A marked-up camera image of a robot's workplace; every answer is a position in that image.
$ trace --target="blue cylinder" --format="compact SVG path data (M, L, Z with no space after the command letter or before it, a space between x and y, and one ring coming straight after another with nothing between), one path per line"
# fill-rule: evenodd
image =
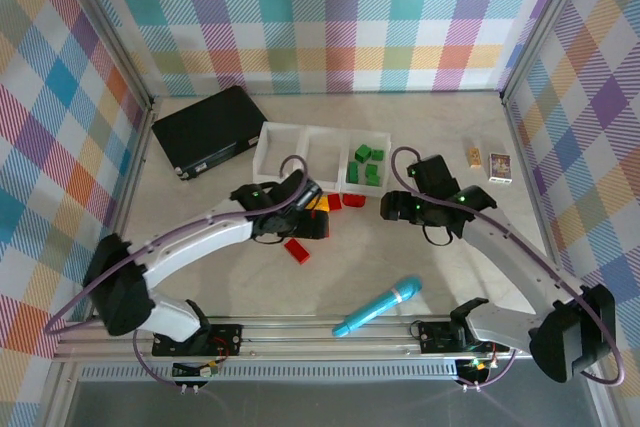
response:
M343 337L358 329L371 319L386 312L400 302L409 300L422 289L422 282L417 276L407 277L401 280L384 294L376 297L364 307L360 307L354 313L348 315L344 322L336 325L332 332L334 337Z

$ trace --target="plaid wall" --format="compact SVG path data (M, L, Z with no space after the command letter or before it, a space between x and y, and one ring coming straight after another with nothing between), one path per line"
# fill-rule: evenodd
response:
M502 75L500 76L500 81L498 82L498 90L502 91L504 89L507 83L507 80L509 80L509 76L513 72L513 68L515 67L516 62L520 58L520 54L522 54L524 45L526 44L527 40L529 40L529 36L533 32L533 28L535 27L536 22L540 18L540 15L542 14L542 11L544 7L547 5L548 1L549 0L538 0L536 2L535 7L533 8L533 10L531 11L531 14L529 15L529 19L527 20L524 28L521 30L520 36L518 37L518 41L516 42L516 45L513 51L511 52L511 55L509 56L509 60L507 61L507 66L505 67L504 71L502 72Z
M142 110L77 0L0 0L0 426L35 418Z
M497 88L531 10L527 0L103 2L164 95L233 84L254 93Z
M570 0L511 108L563 265L616 297L640 425L640 0Z

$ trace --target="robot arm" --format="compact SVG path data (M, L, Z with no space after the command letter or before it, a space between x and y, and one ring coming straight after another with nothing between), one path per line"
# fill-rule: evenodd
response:
M481 188L460 190L441 156L419 161L407 171L421 193L482 212L483 217L509 229L504 232L468 211L430 203L409 192L394 191L383 197L380 213L384 219L445 227L487 256L531 304L534 314L503 309L487 299L474 299L458 307L451 313L451 331L462 346L490 341L531 353L538 366L558 382L566 382L609 354L611 348L601 330L559 283L581 292L582 300L615 338L615 302L606 287L589 289L549 260L515 229ZM551 279L512 237L543 259L558 279Z
M252 215L289 198L302 181L302 171L293 172L282 183L249 184L233 192L207 213L205 218L228 212L246 216L219 222L204 222L199 228L189 223L172 231L172 238L159 247L148 244L147 252L131 261L94 289L91 300L110 335L146 330L175 342L198 343L209 335L209 323L190 300L177 301L155 291L174 272L227 245L254 239L263 234L281 237L321 239L328 233L326 212L306 210L318 196L320 187L310 179L294 202L279 211ZM118 261L126 258L130 244L113 234L100 241L84 280L87 286Z

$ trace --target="white tray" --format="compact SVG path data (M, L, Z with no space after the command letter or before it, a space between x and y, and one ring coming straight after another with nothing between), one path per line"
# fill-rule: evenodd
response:
M347 182L348 163L355 161L355 151L362 144L384 151L384 159L374 162L378 165L379 187ZM307 161L309 176L323 191L382 197L387 191L390 153L391 134L385 132L265 122L253 157L253 181L282 180L278 176L280 163L288 155L298 154ZM367 163L358 163L359 179L365 178ZM284 173L289 175L300 167L299 162L290 162Z

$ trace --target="black case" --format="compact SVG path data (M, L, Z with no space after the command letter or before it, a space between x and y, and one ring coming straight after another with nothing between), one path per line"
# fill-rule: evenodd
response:
M153 124L182 180L206 172L258 143L267 119L242 87L230 87Z

